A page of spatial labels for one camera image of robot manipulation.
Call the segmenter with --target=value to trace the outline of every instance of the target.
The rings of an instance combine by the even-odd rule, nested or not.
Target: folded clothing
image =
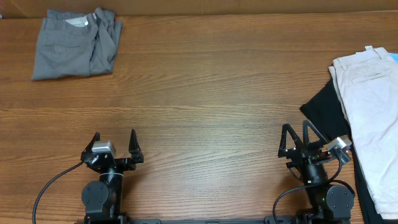
[[[335,59],[329,70],[375,209],[396,219],[398,65],[384,48],[370,48]]]
[[[47,11],[37,39],[33,80],[111,73],[123,23],[114,13]]]
[[[332,79],[308,103],[302,105],[300,110],[328,139],[335,139],[344,135],[351,136],[351,129],[344,118]],[[383,220],[374,208],[374,202],[369,194],[368,186],[354,149],[353,161],[356,192],[364,223],[398,224],[398,220]]]

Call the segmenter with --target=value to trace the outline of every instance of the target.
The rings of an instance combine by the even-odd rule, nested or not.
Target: table surface
[[[396,12],[118,19],[113,74],[43,82],[30,80],[41,20],[0,20],[0,223],[31,223],[37,194],[96,131],[128,156],[132,128],[145,156],[125,175],[133,218],[271,215],[300,185],[277,158],[282,125],[301,134],[299,107],[329,80],[332,60],[365,45],[398,52]],[[83,166],[58,179],[38,223],[82,220],[81,190],[97,179]],[[354,186],[352,162],[339,179]],[[297,192],[277,213],[306,206]],[[363,222],[358,198],[351,214]]]

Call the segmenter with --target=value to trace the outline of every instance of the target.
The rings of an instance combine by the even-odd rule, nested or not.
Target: white fabric
[[[397,219],[398,64],[378,48],[335,59],[329,70],[376,211]]]

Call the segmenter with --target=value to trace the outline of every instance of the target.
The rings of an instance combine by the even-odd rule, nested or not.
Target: black cloth
[[[351,136],[351,129],[344,118],[332,79],[308,103],[301,106],[300,110],[329,140],[346,134]],[[398,220],[383,220],[377,214],[358,157],[355,150],[352,152],[356,191],[365,224],[398,224]]]

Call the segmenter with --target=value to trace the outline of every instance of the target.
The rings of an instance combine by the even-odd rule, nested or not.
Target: gray pants
[[[75,18],[86,23],[67,22]],[[88,15],[48,10],[37,40],[32,79],[111,73],[122,26],[121,21],[114,22],[113,12],[101,8]]]

